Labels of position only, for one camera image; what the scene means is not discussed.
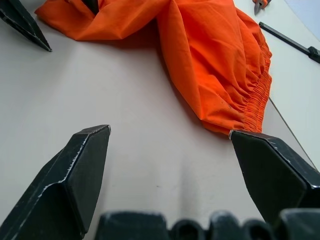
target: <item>orange fabric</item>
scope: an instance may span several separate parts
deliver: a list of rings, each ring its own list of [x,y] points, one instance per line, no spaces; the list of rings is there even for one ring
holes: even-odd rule
[[[156,18],[176,88],[211,131],[261,132],[271,53],[259,26],[232,0],[47,0],[35,12],[77,41],[117,40]]]

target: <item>orange pliers handle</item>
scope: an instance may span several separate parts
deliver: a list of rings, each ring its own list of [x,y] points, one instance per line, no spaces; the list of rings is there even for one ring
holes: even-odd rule
[[[253,0],[254,3],[261,3],[261,8],[264,9],[270,2],[271,0]]]

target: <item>pliers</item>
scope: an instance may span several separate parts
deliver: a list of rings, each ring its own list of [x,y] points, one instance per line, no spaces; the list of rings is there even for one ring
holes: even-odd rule
[[[255,3],[255,5],[254,5],[254,15],[257,15],[257,13],[261,9],[264,9],[271,2],[271,0],[253,0],[253,2]]]

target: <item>screwdriver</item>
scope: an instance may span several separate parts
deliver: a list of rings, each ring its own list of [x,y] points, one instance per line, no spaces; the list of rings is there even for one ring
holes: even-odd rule
[[[278,39],[284,41],[285,43],[289,44],[290,46],[294,47],[295,49],[299,50],[300,52],[309,56],[310,59],[316,61],[320,64],[320,51],[316,49],[314,46],[306,48],[299,43],[293,41],[292,39],[288,38],[287,36],[283,35],[282,33],[274,30],[272,27],[268,26],[263,22],[259,22],[260,28],[266,30],[268,33],[272,34],[273,36],[277,37]]]

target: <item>orange pants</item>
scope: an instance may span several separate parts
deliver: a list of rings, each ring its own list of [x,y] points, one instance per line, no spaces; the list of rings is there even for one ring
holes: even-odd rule
[[[232,0],[47,0],[35,12],[77,41],[123,39],[156,18],[176,88],[205,128],[261,132],[271,52],[259,26]]]

